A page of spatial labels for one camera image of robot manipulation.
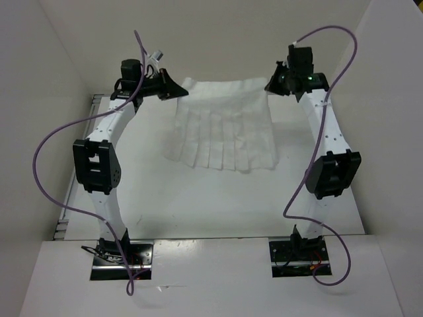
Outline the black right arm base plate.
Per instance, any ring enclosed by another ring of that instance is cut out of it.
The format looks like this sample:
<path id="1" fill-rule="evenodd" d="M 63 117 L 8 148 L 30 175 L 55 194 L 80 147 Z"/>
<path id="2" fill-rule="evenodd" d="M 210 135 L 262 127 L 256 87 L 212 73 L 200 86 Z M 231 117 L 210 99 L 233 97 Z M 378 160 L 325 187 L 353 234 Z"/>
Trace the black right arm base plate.
<path id="1" fill-rule="evenodd" d="M 289 239 L 268 242 L 272 277 L 308 277 L 317 269 L 316 276 L 329 276 L 332 271 L 324 240 L 307 243 L 302 249 L 294 249 Z"/>

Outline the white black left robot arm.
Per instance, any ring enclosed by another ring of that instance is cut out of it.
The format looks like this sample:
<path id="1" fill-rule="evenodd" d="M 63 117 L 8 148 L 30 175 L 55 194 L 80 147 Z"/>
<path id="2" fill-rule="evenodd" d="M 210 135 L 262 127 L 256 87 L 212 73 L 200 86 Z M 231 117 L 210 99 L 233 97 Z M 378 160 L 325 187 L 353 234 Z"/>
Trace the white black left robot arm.
<path id="1" fill-rule="evenodd" d="M 141 80 L 140 71 L 124 71 L 115 84 L 108 112 L 85 139 L 73 144 L 73 158 L 78 183 L 83 185 L 100 217 L 100 239 L 91 252 L 108 262 L 126 263 L 132 255 L 130 239 L 118 205 L 117 190 L 122 169 L 115 146 L 128 123 L 135 117 L 143 99 L 158 96 L 169 100 L 188 95 L 175 83 L 166 69 L 143 80 L 136 96 L 130 96 Z"/>

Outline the white pleated skirt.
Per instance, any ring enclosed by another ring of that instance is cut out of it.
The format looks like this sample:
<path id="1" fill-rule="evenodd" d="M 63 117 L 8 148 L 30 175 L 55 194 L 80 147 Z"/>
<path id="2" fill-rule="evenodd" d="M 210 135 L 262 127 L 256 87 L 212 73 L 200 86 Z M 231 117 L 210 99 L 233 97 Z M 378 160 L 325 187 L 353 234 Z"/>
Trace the white pleated skirt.
<path id="1" fill-rule="evenodd" d="M 264 77 L 238 81 L 185 78 L 176 104 L 169 160 L 191 168 L 250 172 L 278 164 Z"/>

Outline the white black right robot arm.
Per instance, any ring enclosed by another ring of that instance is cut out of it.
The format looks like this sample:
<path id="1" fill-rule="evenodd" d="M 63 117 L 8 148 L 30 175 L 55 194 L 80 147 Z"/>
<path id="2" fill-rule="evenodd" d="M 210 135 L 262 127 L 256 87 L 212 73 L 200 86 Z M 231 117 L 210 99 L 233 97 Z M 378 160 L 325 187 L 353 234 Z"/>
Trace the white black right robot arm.
<path id="1" fill-rule="evenodd" d="M 330 97 L 333 88 L 326 76 L 316 73 L 313 66 L 294 67 L 285 61 L 277 62 L 265 87 L 272 94 L 295 97 L 307 116 L 315 141 L 304 176 L 283 211 L 284 218 L 309 224 L 307 229 L 293 229 L 288 260 L 303 260 L 319 249 L 323 229 L 327 227 L 324 204 L 343 194 L 362 162 L 361 154 L 351 149 L 339 127 Z M 289 215 L 302 189 L 311 195 L 311 208 L 304 215 Z"/>

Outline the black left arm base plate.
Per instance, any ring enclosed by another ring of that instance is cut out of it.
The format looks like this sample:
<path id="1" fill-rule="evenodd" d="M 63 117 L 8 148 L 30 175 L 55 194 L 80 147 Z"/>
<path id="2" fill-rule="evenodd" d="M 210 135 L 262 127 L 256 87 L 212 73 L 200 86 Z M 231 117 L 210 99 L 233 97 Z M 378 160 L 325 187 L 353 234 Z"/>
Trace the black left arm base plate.
<path id="1" fill-rule="evenodd" d="M 94 254 L 91 268 L 91 281 L 128 281 L 129 275 L 119 253 L 97 256 L 98 252 L 91 250 Z M 153 263 L 153 243 L 136 242 L 128 247 L 128 264 L 131 274 L 135 280 L 151 280 Z"/>

